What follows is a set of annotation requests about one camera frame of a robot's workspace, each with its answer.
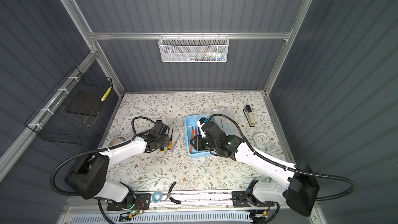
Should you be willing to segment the yellow handle screwdriver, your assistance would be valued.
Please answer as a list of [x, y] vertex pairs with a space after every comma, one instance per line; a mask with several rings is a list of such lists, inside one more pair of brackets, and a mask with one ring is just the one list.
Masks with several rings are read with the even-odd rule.
[[168, 150], [171, 150], [171, 149], [172, 149], [172, 144], [173, 144], [173, 141], [172, 141], [172, 139], [173, 139], [173, 132], [174, 132], [174, 128], [172, 128], [172, 132], [171, 132], [171, 134], [170, 134], [169, 145], [168, 145], [168, 147], [167, 147]]

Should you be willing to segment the clear handle screwdriver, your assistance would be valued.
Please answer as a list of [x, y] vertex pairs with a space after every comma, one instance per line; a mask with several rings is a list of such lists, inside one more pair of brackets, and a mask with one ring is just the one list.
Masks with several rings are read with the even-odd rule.
[[178, 143], [178, 140], [179, 140], [179, 138], [180, 138], [180, 134], [178, 135], [178, 137], [176, 138], [176, 140], [172, 143], [172, 147], [171, 147], [171, 150], [170, 150], [170, 152], [173, 152], [174, 150], [175, 150], [175, 148], [176, 148], [176, 146], [177, 146], [177, 143]]

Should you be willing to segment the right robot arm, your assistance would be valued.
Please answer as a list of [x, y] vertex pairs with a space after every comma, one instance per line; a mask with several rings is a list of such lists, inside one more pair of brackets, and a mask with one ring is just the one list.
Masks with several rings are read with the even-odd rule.
[[313, 176], [288, 171], [293, 163], [281, 161], [256, 148], [236, 135], [226, 135], [213, 121], [201, 118], [199, 134], [190, 140], [197, 151], [209, 151], [214, 156], [229, 158], [247, 164], [275, 180], [277, 186], [266, 186], [254, 179], [243, 197], [251, 206], [265, 202], [285, 202], [296, 213], [309, 217], [319, 191]]

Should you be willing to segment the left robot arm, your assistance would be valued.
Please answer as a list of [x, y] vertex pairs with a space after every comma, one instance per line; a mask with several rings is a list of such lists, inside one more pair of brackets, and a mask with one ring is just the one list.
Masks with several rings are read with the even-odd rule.
[[129, 157], [158, 149], [165, 151], [169, 146], [169, 126], [160, 120], [150, 122], [153, 124], [152, 129], [141, 133], [133, 129], [133, 137], [128, 141], [77, 158], [65, 176], [66, 184], [86, 200], [112, 200], [131, 207], [135, 202], [134, 190], [124, 183], [108, 180], [107, 173], [110, 167]]

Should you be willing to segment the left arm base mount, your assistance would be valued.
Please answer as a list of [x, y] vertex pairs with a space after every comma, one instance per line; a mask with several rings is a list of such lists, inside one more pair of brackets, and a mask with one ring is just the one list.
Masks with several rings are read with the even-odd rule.
[[122, 202], [108, 201], [107, 211], [145, 211], [149, 209], [151, 194], [129, 194]]

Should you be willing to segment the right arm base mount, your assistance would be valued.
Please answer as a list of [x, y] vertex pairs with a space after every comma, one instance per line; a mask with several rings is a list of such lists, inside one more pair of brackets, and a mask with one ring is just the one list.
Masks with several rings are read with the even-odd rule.
[[274, 207], [275, 203], [272, 201], [260, 202], [254, 196], [246, 194], [245, 191], [231, 192], [233, 206], [235, 208], [242, 207]]

